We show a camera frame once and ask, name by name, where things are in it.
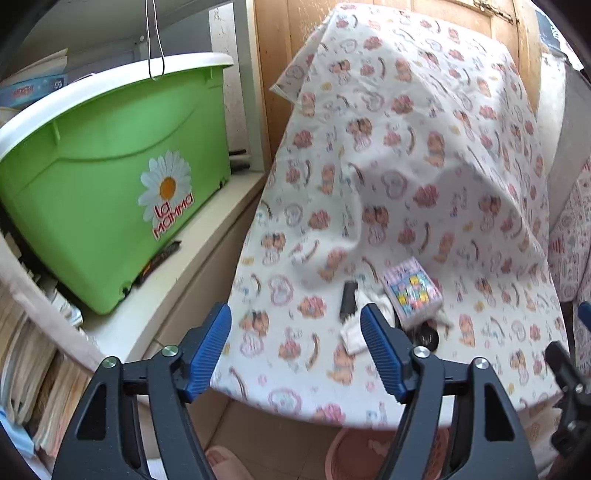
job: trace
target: printed fabric sheet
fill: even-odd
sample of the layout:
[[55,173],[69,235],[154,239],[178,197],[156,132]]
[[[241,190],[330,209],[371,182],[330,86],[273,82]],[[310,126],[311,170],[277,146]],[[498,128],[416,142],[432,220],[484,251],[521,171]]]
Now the printed fabric sheet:
[[506,47],[343,4],[274,90],[294,111],[243,246],[212,386],[285,416],[396,428],[402,406],[369,353],[346,354],[339,309],[346,280],[378,288],[383,269],[415,256],[444,295],[437,355],[488,358],[533,442],[558,393],[543,352],[566,346],[566,331],[540,140]]

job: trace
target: paper stack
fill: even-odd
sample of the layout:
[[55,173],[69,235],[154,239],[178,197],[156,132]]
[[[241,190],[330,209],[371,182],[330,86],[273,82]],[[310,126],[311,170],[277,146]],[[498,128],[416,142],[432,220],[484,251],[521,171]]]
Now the paper stack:
[[[19,258],[12,238],[7,236],[6,240]],[[56,290],[56,282],[28,273],[64,321],[79,327],[83,321],[80,310]],[[10,423],[25,426],[35,449],[44,450],[50,458],[57,456],[89,380],[75,362],[57,350],[0,282],[0,407]]]

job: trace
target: white shelf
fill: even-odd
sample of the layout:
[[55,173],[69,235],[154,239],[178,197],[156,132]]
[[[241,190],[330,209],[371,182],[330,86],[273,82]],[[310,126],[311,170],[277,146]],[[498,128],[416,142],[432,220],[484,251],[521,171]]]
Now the white shelf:
[[265,174],[232,175],[230,181],[179,232],[181,248],[107,315],[85,312],[84,330],[100,351],[123,362],[140,360],[188,283],[220,239],[262,190]]

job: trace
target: daisy sticker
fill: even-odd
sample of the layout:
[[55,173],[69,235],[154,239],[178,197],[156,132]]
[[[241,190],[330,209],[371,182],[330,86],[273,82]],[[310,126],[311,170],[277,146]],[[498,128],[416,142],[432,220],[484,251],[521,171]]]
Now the daisy sticker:
[[150,158],[148,168],[140,177],[148,190],[138,198],[138,205],[145,207],[144,221],[152,222],[152,233],[159,240],[194,202],[191,167],[180,152],[167,151],[164,158]]

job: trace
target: wooden door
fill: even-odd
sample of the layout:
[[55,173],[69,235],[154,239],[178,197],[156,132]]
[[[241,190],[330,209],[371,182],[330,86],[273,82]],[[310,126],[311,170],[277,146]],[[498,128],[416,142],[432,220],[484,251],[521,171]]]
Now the wooden door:
[[[342,0],[255,0],[269,140],[277,151],[291,105],[268,89],[293,55]],[[355,0],[411,10],[455,23],[507,46],[534,110],[540,94],[540,40],[534,9],[524,0]]]

